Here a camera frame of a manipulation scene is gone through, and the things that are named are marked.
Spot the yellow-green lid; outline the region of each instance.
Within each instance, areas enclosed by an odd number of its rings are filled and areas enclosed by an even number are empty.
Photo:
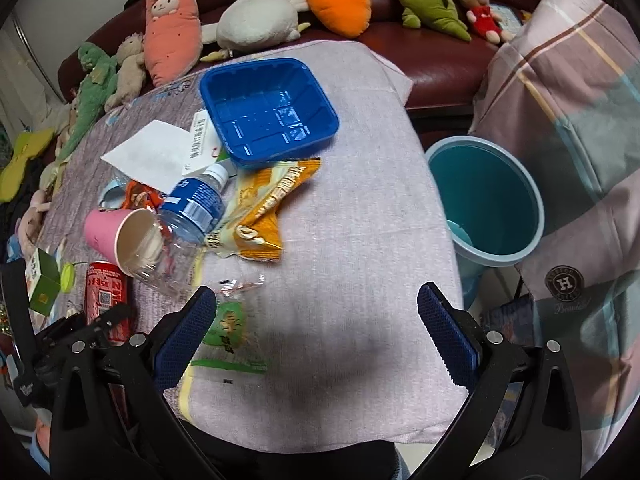
[[[60,290],[62,292],[71,292],[76,283],[76,270],[72,264],[65,264],[60,273]]]

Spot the small carton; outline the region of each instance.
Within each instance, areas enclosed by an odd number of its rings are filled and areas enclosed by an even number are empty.
[[[60,273],[55,257],[36,249],[24,271],[32,310],[48,316],[60,292]]]
[[[182,168],[182,176],[199,175],[211,164],[224,166],[229,176],[238,174],[206,110],[195,113],[190,132],[193,142]]]

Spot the bucket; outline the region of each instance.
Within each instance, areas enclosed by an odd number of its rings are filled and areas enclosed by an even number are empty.
[[[424,156],[451,230],[465,309],[488,267],[509,267],[542,238],[545,212],[529,172],[509,152],[488,140],[449,137]]]

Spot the red soda can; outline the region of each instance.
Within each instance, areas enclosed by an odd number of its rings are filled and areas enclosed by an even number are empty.
[[[93,262],[86,271],[84,314],[87,324],[117,303],[127,303],[127,276],[120,267],[109,262]],[[113,327],[108,339],[123,344],[131,335],[131,321],[124,319]]]

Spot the white goose plush toy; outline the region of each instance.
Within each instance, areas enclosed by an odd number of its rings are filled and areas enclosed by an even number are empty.
[[[306,0],[236,0],[219,22],[202,27],[202,42],[217,42],[220,50],[200,60],[227,59],[232,50],[251,53],[297,40],[310,25],[298,24],[298,12],[308,9]]]

